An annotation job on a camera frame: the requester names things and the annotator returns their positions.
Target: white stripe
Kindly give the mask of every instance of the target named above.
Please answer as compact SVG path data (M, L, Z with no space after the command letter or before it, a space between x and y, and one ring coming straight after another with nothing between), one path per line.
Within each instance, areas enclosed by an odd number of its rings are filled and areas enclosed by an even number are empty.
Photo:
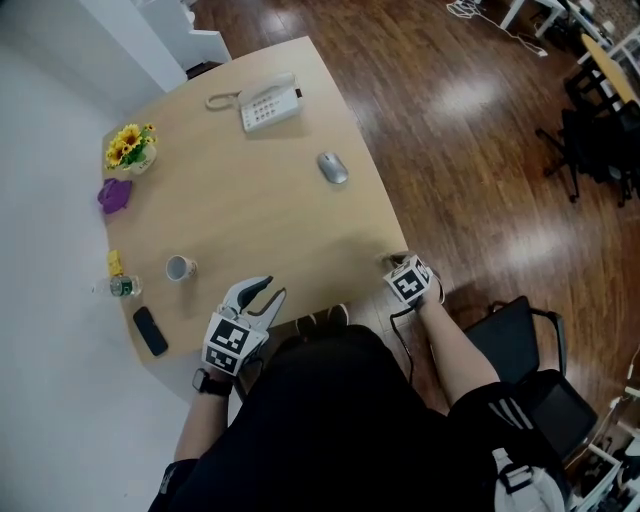
M520 415L520 418L522 419L522 421L524 422L524 425L529 429L529 430L533 430L533 425L531 424L531 422L529 421L529 418L527 418L527 415L525 413L522 412L522 409L520 409L520 406L518 405L518 403L513 399L513 398L509 398L509 400L511 400L511 403L513 404L513 406L515 407L516 412Z
M509 407L507 407L507 402L504 401L504 398L501 398L500 401L498 402L500 404L500 406L502 407L502 410L505 412L505 414L509 417L509 419L511 421L513 421L513 423L515 424L516 427L518 427L520 430L524 430L522 428L522 425L520 425L520 422L518 422L518 420L516 419L516 417L513 415L513 413L511 412L511 410L509 409Z
M507 418L505 418L495 405L489 404L489 408L513 427L513 423L511 423Z

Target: purple object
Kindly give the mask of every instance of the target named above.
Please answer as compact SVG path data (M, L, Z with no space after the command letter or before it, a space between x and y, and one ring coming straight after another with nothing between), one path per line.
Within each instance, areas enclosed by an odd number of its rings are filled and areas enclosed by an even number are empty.
M115 178L104 180L102 190L98 192L98 202L102 205L104 213L114 213L120 208L125 208L131 195L131 180L120 181Z

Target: silver mouse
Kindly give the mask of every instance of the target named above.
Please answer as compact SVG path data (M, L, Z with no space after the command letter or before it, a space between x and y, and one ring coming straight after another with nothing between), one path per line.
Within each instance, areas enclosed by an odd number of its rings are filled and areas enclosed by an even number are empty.
M349 177L349 171L335 153L320 153L318 167L331 183L344 183Z

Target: smartphone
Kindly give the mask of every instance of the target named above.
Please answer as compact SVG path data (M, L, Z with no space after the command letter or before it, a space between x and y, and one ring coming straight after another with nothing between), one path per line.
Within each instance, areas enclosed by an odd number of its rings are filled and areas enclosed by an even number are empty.
M133 321L136 323L140 334L142 334L142 338L154 356L157 357L166 352L169 345L167 345L167 341L164 339L164 336L151 316L151 312L146 306L141 307L133 314Z

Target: hardwood floor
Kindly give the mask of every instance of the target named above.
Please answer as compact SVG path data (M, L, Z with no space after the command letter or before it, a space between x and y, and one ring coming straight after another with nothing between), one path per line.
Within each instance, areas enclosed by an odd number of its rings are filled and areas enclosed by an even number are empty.
M507 10L506 0L484 4L497 21ZM584 176L573 205L566 173L542 176L558 155L534 130L560 128L574 58L547 44L541 59L435 0L199 0L194 12L196 28L220 30L233 57L309 35L409 246L441 273L454 318L468 326L519 295L557 311L569 380L599 414L608 410L639 341L640 210L637 200L618 209L616 189ZM512 30L531 33L530 14ZM538 327L542 368L553 367L552 329ZM415 322L404 329L420 359L415 387L442 409L424 334Z

